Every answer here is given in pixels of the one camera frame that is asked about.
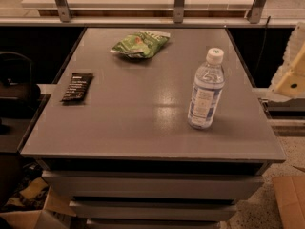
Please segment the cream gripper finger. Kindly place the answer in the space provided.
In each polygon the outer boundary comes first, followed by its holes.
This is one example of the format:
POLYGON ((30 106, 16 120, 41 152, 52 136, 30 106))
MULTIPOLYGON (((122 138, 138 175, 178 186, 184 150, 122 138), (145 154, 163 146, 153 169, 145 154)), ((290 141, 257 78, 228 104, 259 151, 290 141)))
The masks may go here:
POLYGON ((298 97, 305 92, 305 43, 300 48, 290 68, 275 85, 276 94, 298 97))

